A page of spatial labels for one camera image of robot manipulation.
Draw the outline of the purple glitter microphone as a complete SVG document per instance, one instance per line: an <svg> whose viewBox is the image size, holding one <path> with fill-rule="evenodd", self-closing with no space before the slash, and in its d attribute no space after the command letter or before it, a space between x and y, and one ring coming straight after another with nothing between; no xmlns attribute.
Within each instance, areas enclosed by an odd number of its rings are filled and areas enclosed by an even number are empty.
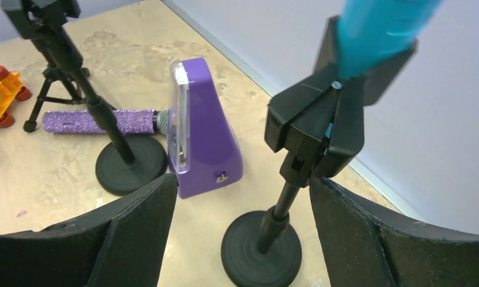
<svg viewBox="0 0 479 287"><path fill-rule="evenodd" d="M124 135L165 135L168 125L167 109L117 109L95 117L86 110L48 111L42 116L45 131L61 134L105 134L107 127L117 127Z"/></svg>

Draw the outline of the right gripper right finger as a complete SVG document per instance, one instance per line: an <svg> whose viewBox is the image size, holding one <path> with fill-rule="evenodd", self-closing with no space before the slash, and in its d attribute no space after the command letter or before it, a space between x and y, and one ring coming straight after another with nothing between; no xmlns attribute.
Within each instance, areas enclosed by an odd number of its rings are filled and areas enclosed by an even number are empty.
<svg viewBox="0 0 479 287"><path fill-rule="evenodd" d="M479 286L479 235L429 224L312 178L332 286Z"/></svg>

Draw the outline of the blue microphone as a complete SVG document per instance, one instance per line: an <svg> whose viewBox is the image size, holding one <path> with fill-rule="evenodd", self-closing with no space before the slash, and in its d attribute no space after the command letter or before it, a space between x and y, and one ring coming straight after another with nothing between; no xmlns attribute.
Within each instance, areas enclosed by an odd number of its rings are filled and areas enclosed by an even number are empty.
<svg viewBox="0 0 479 287"><path fill-rule="evenodd" d="M364 146L364 107L376 104L417 51L418 34L440 1L346 1L323 46L335 98L326 155L354 157Z"/></svg>

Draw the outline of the black round-base stand front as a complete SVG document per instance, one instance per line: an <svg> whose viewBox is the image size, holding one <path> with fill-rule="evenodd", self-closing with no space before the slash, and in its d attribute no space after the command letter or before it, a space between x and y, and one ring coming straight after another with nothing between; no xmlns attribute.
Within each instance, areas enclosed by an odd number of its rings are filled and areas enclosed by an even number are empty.
<svg viewBox="0 0 479 287"><path fill-rule="evenodd" d="M364 146L364 107L376 103L416 52L418 42L349 80L339 76L338 17L328 20L313 73L273 96L264 139L287 151L277 203L236 218L221 243L221 260L236 286L289 286L301 267L300 238L289 210L312 176L332 178Z"/></svg>

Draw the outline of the black round-base stand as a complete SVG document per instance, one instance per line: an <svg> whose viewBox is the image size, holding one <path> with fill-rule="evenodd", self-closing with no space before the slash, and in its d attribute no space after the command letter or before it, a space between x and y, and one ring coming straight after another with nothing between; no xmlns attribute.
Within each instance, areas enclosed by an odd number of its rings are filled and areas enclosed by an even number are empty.
<svg viewBox="0 0 479 287"><path fill-rule="evenodd" d="M90 71L63 27L79 18L77 1L1 1L0 7L23 39L32 42L47 61L44 83L32 113L23 125L34 132L44 102L85 104L92 116L114 110L92 87ZM100 185L117 196L130 194L163 175L167 155L161 143L150 136L124 136L117 127L107 127L110 143L97 157L95 174Z"/></svg>
<svg viewBox="0 0 479 287"><path fill-rule="evenodd" d="M376 103L416 52L418 42L349 80L339 76L338 17L328 20L313 73L273 96L264 139L287 151L277 203L236 218L221 243L221 260L236 286L289 286L301 267L300 238L289 210L312 176L332 178L364 146L364 107Z"/></svg>

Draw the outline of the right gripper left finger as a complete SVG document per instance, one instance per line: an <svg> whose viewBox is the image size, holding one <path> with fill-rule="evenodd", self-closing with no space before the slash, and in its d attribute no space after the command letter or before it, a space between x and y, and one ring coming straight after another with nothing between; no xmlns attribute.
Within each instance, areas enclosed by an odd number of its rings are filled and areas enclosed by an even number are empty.
<svg viewBox="0 0 479 287"><path fill-rule="evenodd" d="M0 235L0 286L156 286L177 191L168 173L41 231Z"/></svg>

